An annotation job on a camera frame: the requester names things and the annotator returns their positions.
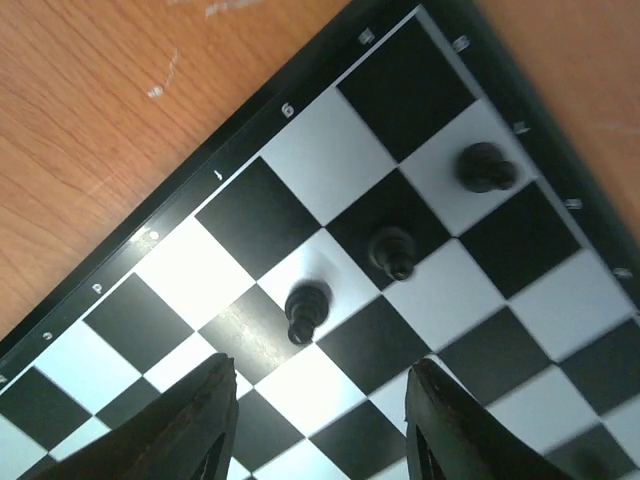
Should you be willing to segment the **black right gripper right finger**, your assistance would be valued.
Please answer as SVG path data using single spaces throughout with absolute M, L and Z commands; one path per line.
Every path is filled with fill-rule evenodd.
M 411 479 L 567 479 L 486 409 L 432 356 L 411 366 L 405 395 Z

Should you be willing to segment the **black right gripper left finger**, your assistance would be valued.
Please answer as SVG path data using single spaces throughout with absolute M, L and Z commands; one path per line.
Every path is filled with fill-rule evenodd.
M 225 479 L 238 420 L 234 360 L 216 353 L 123 425 L 39 479 Z

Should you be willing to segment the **black pawn chess piece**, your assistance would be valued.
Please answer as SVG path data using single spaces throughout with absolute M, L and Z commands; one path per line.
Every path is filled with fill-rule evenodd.
M 392 280 L 406 281 L 412 276 L 416 255 L 415 239 L 400 227 L 384 226 L 370 238 L 369 262 Z

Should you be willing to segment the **black and white chessboard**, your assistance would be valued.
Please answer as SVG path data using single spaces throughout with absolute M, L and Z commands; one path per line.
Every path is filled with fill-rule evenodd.
M 456 179 L 468 146 L 509 190 Z M 369 262 L 397 226 L 416 266 Z M 295 285 L 332 290 L 304 346 Z M 356 1 L 1 345 L 1 475 L 31 479 L 212 354 L 233 358 L 232 479 L 404 479 L 433 355 L 576 479 L 639 475 L 639 250 L 468 1 Z

